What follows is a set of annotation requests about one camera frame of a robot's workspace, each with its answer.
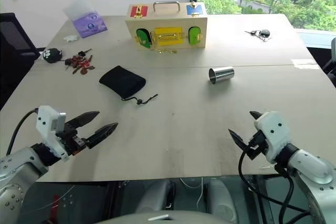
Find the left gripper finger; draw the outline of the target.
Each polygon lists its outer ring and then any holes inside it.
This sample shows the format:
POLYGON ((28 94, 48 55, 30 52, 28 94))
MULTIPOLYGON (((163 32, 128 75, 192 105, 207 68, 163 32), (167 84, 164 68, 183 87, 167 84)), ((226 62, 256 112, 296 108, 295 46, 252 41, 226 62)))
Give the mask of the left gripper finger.
POLYGON ((68 126, 71 129, 77 129, 79 127, 82 127, 88 123, 90 123, 100 112, 99 111, 89 111, 85 112, 70 121, 68 121, 68 126))
POLYGON ((102 128, 98 129, 97 131, 95 131, 93 135, 91 135, 85 140, 86 147, 92 149, 93 147, 101 143, 115 131, 117 126, 118 122, 114 122, 111 124, 107 124, 102 128))

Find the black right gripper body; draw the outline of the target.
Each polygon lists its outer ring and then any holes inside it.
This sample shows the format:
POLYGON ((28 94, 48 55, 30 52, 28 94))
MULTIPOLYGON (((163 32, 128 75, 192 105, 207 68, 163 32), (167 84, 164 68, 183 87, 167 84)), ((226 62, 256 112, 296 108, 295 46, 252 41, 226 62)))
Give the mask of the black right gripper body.
POLYGON ((268 145, 266 137, 261 130, 258 130, 248 143, 247 156, 254 160, 259 154, 266 153, 268 145))

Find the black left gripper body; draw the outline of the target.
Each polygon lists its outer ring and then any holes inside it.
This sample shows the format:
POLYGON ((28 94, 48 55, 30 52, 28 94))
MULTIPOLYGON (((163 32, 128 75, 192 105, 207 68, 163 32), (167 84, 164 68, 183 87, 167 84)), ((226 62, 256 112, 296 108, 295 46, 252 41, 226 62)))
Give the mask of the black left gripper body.
POLYGON ((79 138, 77 133, 76 128, 68 122, 62 131, 56 133, 68 155, 75 156, 86 148, 84 140, 79 138))

